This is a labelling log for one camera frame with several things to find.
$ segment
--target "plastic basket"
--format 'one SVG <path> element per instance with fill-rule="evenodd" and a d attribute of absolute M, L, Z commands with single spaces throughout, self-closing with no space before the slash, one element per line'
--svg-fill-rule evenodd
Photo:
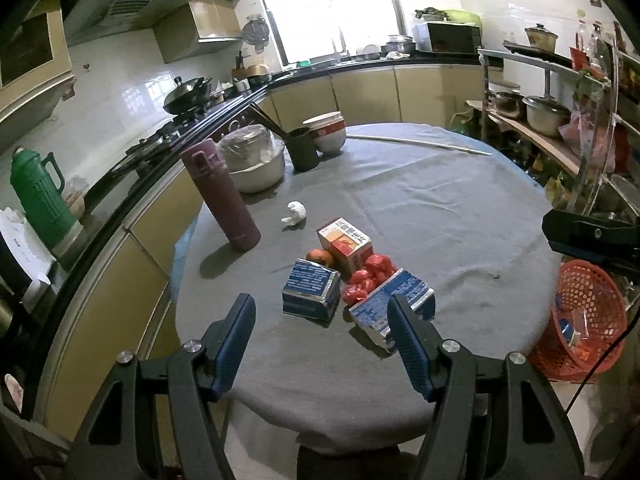
<path fill-rule="evenodd" d="M 570 348 L 561 333 L 559 316 L 582 316 L 586 327 L 580 351 Z M 600 267 L 571 260 L 560 267 L 556 301 L 549 323 L 529 354 L 529 361 L 549 379 L 581 381 L 626 328 L 625 300 L 616 283 Z M 613 366 L 623 342 L 600 364 L 596 373 Z"/>

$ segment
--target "table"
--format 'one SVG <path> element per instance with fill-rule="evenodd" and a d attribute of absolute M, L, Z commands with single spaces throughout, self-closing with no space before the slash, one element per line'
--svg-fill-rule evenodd
<path fill-rule="evenodd" d="M 348 131 L 472 143 L 424 124 Z M 306 173 L 292 174 L 287 161 L 277 188 L 248 199 L 262 233 L 248 253 L 229 248 L 203 206 L 178 295 L 178 335 L 199 338 L 247 292 L 257 320 L 233 399 L 325 454 L 416 438 L 433 406 L 412 389 L 400 356 L 380 353 L 341 306 L 328 327 L 283 314 L 282 286 L 295 259 L 319 245 L 316 228 L 343 216 L 372 238 L 375 251 L 434 288 L 434 325 L 442 336 L 490 357 L 528 351 L 546 325 L 560 261 L 540 228 L 550 206 L 533 184 L 497 152 L 373 140 L 348 139 L 340 156 Z M 283 228 L 292 200 L 306 206 L 308 217 Z"/>

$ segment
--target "pot with plastic wrap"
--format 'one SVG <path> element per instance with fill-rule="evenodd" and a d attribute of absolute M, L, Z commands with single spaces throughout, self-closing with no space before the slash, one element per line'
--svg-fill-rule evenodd
<path fill-rule="evenodd" d="M 258 193 L 284 176 L 284 142 L 261 124 L 251 124 L 224 136 L 218 153 L 241 193 Z"/>

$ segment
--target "microwave oven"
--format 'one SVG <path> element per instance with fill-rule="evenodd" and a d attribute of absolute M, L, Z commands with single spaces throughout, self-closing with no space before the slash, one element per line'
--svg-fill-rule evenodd
<path fill-rule="evenodd" d="M 479 27 L 451 22 L 417 23 L 414 40 L 421 52 L 477 54 L 478 48 L 482 48 Z"/>

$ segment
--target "cup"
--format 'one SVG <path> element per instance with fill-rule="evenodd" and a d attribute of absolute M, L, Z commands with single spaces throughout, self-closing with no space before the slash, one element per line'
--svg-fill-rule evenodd
<path fill-rule="evenodd" d="M 285 146 L 296 171 L 312 170 L 320 163 L 309 128 L 297 128 L 289 132 Z"/>

